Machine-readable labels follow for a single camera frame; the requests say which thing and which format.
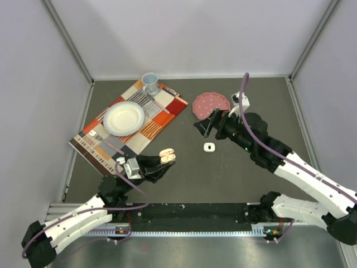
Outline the beige earbuds charging case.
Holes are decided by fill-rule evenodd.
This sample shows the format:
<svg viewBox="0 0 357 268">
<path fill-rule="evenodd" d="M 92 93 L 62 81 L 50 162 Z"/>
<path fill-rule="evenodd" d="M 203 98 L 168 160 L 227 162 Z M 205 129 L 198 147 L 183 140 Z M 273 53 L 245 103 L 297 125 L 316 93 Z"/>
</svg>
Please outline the beige earbuds charging case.
<svg viewBox="0 0 357 268">
<path fill-rule="evenodd" d="M 160 162 L 166 164 L 176 160 L 175 151 L 172 148 L 164 149 L 159 153 Z"/>
</svg>

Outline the white earbuds charging case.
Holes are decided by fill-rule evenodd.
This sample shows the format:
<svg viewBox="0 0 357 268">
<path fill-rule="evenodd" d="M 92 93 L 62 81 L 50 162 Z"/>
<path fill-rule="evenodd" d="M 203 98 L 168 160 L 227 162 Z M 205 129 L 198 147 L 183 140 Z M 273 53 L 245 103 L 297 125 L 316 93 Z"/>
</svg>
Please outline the white earbuds charging case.
<svg viewBox="0 0 357 268">
<path fill-rule="evenodd" d="M 216 146 L 213 142 L 206 142 L 203 145 L 203 150 L 205 152 L 214 152 L 216 150 Z"/>
</svg>

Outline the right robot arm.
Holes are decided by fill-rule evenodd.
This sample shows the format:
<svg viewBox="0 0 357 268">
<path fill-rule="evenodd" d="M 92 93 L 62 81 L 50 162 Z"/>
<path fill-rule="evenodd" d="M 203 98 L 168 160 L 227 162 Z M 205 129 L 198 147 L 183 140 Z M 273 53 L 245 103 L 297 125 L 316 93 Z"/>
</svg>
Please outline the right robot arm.
<svg viewBox="0 0 357 268">
<path fill-rule="evenodd" d="M 270 192 L 260 200 L 260 214 L 265 220 L 295 219 L 326 230 L 341 243 L 356 245 L 356 192 L 334 182 L 269 136 L 268 125 L 258 114 L 237 116 L 216 108 L 194 127 L 203 137 L 216 130 L 217 140 L 228 138 L 249 153 L 256 165 L 314 198 L 314 202 L 308 202 Z"/>
</svg>

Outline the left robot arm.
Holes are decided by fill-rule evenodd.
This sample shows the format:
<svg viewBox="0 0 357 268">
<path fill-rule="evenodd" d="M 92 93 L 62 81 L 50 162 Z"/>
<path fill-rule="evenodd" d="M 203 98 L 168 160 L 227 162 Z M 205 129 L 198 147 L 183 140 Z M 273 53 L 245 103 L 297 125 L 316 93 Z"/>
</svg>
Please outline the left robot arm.
<svg viewBox="0 0 357 268">
<path fill-rule="evenodd" d="M 147 207 L 127 205 L 126 194 L 132 189 L 146 195 L 139 188 L 143 182 L 158 182 L 176 162 L 172 149 L 163 150 L 157 156 L 138 155 L 133 158 L 120 157 L 114 165 L 115 173 L 102 178 L 98 192 L 83 205 L 58 218 L 29 225 L 21 242 L 22 258 L 31 267 L 46 267 L 69 244 L 111 221 L 121 221 L 132 210 Z"/>
</svg>

